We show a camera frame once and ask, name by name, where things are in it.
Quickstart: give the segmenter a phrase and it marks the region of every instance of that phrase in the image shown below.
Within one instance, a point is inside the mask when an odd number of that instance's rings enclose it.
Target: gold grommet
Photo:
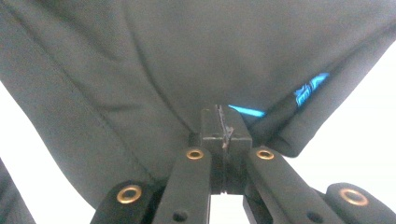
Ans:
[[[187,152],[187,158],[190,160],[200,160],[204,156],[204,152],[200,149],[192,149]]]
[[[134,196],[126,197],[124,194],[128,191],[134,191]],[[117,194],[117,201],[119,203],[134,203],[142,196],[142,189],[137,185],[129,185],[120,190]]]
[[[365,206],[365,205],[369,204],[369,200],[364,195],[362,195],[360,192],[358,192],[354,189],[340,189],[339,193],[340,193],[340,196],[348,203],[352,203],[357,206]],[[359,199],[355,200],[355,199],[349,198],[347,196],[348,193],[357,196]]]
[[[271,160],[271,159],[273,159],[274,158],[274,153],[272,153],[272,152],[270,152],[270,151],[268,151],[268,150],[264,150],[264,149],[262,149],[262,150],[258,150],[257,151],[257,153],[256,153],[256,155],[260,158],[260,159],[263,159],[263,160]]]

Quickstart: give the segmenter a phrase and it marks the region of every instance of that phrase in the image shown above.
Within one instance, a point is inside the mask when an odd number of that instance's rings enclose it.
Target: black fabric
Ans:
[[[348,82],[344,91],[318,95],[270,132],[275,149],[301,150],[367,73],[360,64],[396,39],[376,41],[395,25],[393,0],[1,2],[7,23],[22,26],[1,34],[2,81],[94,207],[122,179],[168,177],[206,105],[269,110],[372,49],[329,85]],[[295,132],[309,114],[309,132]]]
[[[0,160],[0,224],[35,224],[3,161]]]

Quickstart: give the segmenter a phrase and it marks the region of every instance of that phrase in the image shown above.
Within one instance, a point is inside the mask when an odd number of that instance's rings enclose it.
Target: black metal bracket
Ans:
[[[92,223],[209,222],[210,195],[244,195],[250,223],[396,223],[396,215],[367,191],[340,183],[326,194],[311,189],[268,147],[252,148],[240,115],[227,106],[202,111],[201,132],[180,151],[167,183],[117,185]]]

